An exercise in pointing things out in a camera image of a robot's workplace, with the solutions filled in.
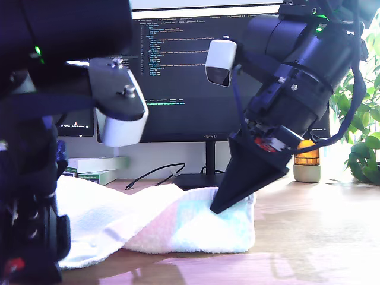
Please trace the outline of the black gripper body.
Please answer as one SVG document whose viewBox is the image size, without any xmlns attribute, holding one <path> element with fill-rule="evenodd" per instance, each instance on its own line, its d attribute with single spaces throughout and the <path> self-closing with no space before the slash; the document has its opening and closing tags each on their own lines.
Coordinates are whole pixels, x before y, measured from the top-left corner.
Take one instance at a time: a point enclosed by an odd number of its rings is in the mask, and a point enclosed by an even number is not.
<svg viewBox="0 0 380 285">
<path fill-rule="evenodd" d="M 306 66 L 246 61 L 239 73 L 262 83 L 240 113 L 239 144 L 245 148 L 297 148 L 327 111 L 332 84 Z"/>
</svg>

